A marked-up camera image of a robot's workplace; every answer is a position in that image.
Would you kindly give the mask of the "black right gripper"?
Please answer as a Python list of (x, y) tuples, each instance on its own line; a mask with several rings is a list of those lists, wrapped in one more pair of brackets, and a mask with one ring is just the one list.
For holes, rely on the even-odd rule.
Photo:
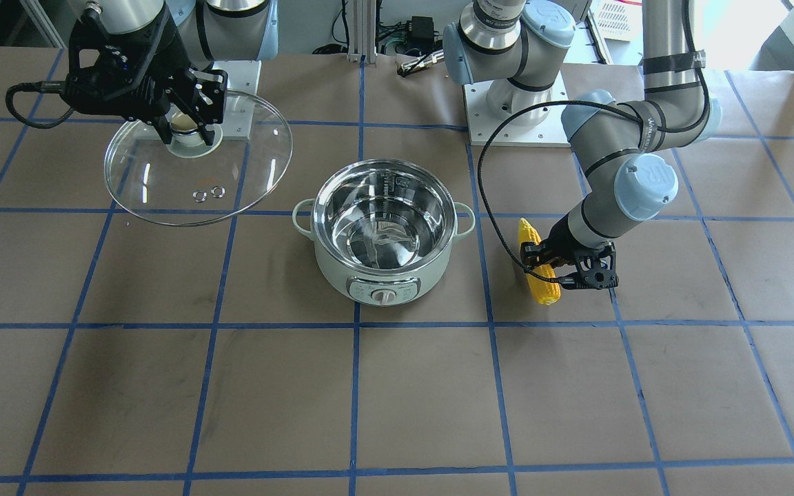
[(191, 70), (179, 29), (167, 7), (76, 7), (70, 32), (63, 101), (85, 115), (152, 121), (172, 144), (166, 114), (173, 104), (214, 144), (223, 122), (226, 70)]

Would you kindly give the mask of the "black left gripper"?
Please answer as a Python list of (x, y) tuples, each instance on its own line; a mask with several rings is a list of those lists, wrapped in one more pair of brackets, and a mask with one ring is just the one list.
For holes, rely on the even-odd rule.
[(564, 216), (544, 241), (520, 243), (521, 267), (532, 276), (546, 276), (536, 270), (549, 267), (549, 276), (553, 276), (554, 267), (574, 266), (573, 273), (557, 278), (563, 289), (613, 289), (620, 279), (615, 272), (612, 240), (591, 228), (585, 217)]

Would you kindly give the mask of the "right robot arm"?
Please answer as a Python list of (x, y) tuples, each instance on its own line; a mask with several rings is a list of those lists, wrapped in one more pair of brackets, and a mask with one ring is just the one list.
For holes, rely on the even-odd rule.
[(262, 61), (278, 51), (274, 1), (73, 1), (64, 103), (84, 115), (151, 125), (170, 144), (176, 107), (214, 144), (229, 75), (218, 61)]

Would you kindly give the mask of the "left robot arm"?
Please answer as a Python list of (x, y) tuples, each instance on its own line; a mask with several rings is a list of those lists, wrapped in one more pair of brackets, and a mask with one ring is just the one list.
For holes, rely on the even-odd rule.
[(721, 107), (709, 94), (706, 55), (694, 41), (692, 1), (642, 4), (644, 98), (620, 103), (602, 89), (554, 99), (576, 23), (551, 1), (473, 1), (443, 34), (445, 65), (461, 85), (488, 82), (498, 125), (532, 127), (554, 107), (589, 193), (542, 240), (523, 240), (509, 256), (530, 280), (564, 289), (618, 285), (615, 239), (656, 217), (678, 191), (675, 170), (658, 152), (711, 137)]

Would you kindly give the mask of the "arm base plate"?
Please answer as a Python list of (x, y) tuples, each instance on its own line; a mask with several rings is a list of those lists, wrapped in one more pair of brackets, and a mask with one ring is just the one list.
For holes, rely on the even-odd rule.
[(247, 138), (251, 132), (255, 95), (261, 78), (261, 61), (215, 61), (212, 69), (224, 70), (227, 81), (224, 122), (221, 125), (224, 139)]
[[(501, 123), (510, 116), (539, 103), (567, 100), (563, 74), (553, 85), (533, 93), (514, 87), (507, 79), (463, 85), (469, 143), (485, 145)], [(564, 107), (553, 105), (517, 116), (493, 139), (502, 147), (570, 147), (563, 129)]]

